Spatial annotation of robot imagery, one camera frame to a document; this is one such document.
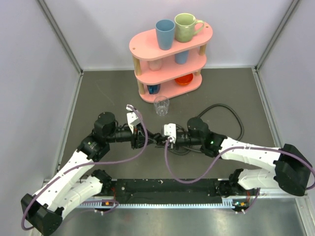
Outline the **black valve fitting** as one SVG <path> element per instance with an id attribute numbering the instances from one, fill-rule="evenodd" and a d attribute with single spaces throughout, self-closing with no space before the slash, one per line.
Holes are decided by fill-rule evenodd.
<path id="1" fill-rule="evenodd" d="M 156 133 L 152 136 L 152 139 L 154 140 L 154 144 L 160 145 L 161 144 L 161 134 Z"/>

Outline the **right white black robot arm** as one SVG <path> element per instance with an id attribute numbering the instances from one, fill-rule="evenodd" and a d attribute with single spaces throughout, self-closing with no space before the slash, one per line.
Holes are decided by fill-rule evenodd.
<path id="1" fill-rule="evenodd" d="M 198 117 L 190 118 L 187 126 L 187 132 L 179 132 L 174 123 L 164 125 L 164 148 L 199 146 L 201 153 L 215 160 L 233 160 L 257 167 L 238 169 L 230 175 L 229 187 L 234 194 L 257 188 L 279 188 L 293 196 L 304 196 L 309 189 L 309 178 L 315 171 L 294 145 L 260 147 L 243 143 L 212 132 Z"/>

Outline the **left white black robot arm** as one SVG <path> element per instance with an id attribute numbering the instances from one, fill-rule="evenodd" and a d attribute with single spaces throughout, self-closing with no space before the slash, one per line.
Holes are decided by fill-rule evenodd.
<path id="1" fill-rule="evenodd" d="M 132 161 L 135 155 L 121 161 L 102 162 L 109 152 L 110 143 L 131 142 L 136 144 L 144 137 L 139 148 L 144 150 L 149 143 L 149 132 L 141 113 L 127 105 L 127 125 L 118 127 L 111 112 L 99 114 L 94 128 L 75 150 L 70 160 L 52 179 L 34 194 L 21 199 L 23 216 L 21 227 L 24 231 L 37 229 L 42 235 L 50 236 L 65 220 L 67 215 L 88 198 L 106 195 L 112 184 L 105 174 L 92 174 L 79 185 L 75 183 L 95 165 L 114 165 Z"/>

